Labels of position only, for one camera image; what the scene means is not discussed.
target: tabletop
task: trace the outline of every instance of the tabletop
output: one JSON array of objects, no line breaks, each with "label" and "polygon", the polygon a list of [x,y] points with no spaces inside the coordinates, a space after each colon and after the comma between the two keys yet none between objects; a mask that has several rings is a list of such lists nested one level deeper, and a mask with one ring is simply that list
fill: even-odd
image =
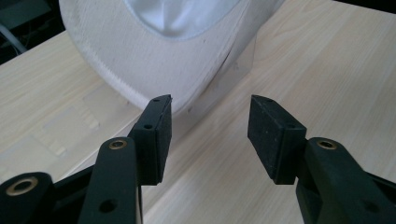
[{"label": "tabletop", "polygon": [[[365,171],[395,182],[395,42],[393,14],[286,1],[258,32],[250,73],[171,145],[163,182],[143,187],[145,222],[303,222],[295,186],[274,185],[248,141],[251,94],[285,107],[307,138],[338,141]],[[98,102],[120,119],[95,114]],[[83,61],[67,33],[55,36],[0,66],[0,178],[43,169],[60,179],[92,156],[87,149],[75,158],[72,148],[98,148],[140,113]]]}]

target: light blue fabric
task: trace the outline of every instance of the light blue fabric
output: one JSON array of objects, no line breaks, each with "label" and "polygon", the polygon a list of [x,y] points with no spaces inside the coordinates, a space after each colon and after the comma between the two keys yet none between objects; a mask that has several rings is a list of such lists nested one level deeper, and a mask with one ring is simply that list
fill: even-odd
[{"label": "light blue fabric", "polygon": [[175,40],[189,39],[210,29],[240,0],[123,0],[151,32]]}]

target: wooden table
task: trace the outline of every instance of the wooden table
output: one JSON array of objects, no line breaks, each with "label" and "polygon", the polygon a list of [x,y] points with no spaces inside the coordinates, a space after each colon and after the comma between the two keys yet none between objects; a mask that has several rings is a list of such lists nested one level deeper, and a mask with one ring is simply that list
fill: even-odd
[{"label": "wooden table", "polygon": [[[289,0],[257,38],[251,72],[172,145],[161,185],[144,187],[146,223],[303,222],[295,187],[275,186],[247,139],[251,94],[278,101],[307,127],[308,138],[336,140],[364,170],[396,181],[396,16],[333,1]],[[108,120],[98,125],[92,108],[81,101],[95,90],[116,94],[82,60],[66,33],[2,65],[0,150],[33,141],[62,160],[72,147],[95,148],[120,134],[141,113],[119,97],[114,107],[129,115],[114,127]],[[53,137],[78,137],[57,131],[62,125],[54,118],[69,107],[96,127],[100,136],[89,142],[96,145],[80,137],[77,145],[67,146]],[[53,123],[58,126],[51,129]],[[18,150],[14,163],[40,167],[41,161]],[[5,178],[12,175],[3,167],[10,150],[1,153]],[[66,168],[47,172],[60,178]]]}]

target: white fabric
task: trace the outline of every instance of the white fabric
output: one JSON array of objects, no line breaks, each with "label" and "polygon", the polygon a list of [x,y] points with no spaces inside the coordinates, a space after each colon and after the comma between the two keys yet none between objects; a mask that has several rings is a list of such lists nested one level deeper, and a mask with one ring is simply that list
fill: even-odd
[{"label": "white fabric", "polygon": [[123,0],[60,0],[60,6],[78,50],[110,86],[141,108],[156,96],[172,94],[176,114],[236,59],[282,2],[240,0],[187,40],[155,35]]},{"label": "white fabric", "polygon": [[150,31],[173,39],[188,39],[213,27],[240,0],[124,0]]}]

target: light wood surface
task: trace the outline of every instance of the light wood surface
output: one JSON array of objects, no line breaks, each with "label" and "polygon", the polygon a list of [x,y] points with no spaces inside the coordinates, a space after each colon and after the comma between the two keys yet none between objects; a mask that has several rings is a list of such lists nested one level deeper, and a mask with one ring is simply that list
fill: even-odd
[{"label": "light wood surface", "polygon": [[[250,74],[172,145],[163,182],[144,187],[146,223],[303,222],[295,187],[275,186],[247,139],[251,94],[278,101],[307,137],[342,143],[364,170],[395,182],[395,42],[395,15],[286,1],[258,33]],[[2,65],[0,85],[1,142],[12,147],[79,92],[106,84],[61,34]]]}]

